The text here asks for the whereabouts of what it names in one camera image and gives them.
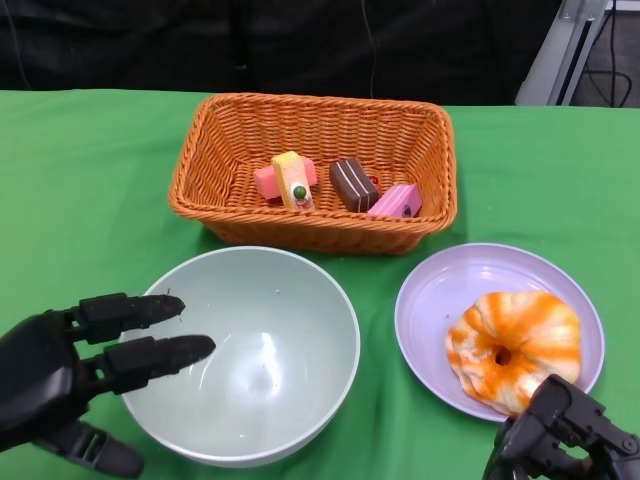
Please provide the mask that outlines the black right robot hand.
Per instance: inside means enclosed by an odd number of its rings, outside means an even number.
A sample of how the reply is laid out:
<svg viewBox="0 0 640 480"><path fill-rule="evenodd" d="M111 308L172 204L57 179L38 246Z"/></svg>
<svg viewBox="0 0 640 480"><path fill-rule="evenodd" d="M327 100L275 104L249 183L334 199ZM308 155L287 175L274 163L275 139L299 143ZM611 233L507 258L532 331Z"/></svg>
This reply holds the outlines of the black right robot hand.
<svg viewBox="0 0 640 480"><path fill-rule="evenodd" d="M558 375L535 390L498 430L485 479L639 477L639 437L615 426L605 407Z"/></svg>

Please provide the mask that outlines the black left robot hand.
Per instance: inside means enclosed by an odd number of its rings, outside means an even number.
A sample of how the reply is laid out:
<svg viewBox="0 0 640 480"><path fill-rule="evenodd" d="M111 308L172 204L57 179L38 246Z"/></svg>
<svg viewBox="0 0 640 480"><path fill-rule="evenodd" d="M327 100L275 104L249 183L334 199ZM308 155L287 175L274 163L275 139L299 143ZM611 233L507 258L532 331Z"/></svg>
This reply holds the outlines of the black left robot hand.
<svg viewBox="0 0 640 480"><path fill-rule="evenodd" d="M32 443L89 470L136 479L143 457L108 432L82 421L101 394L139 390L212 354L207 335L118 343L121 333L179 316L171 295L115 293L47 310L1 338L1 448Z"/></svg>

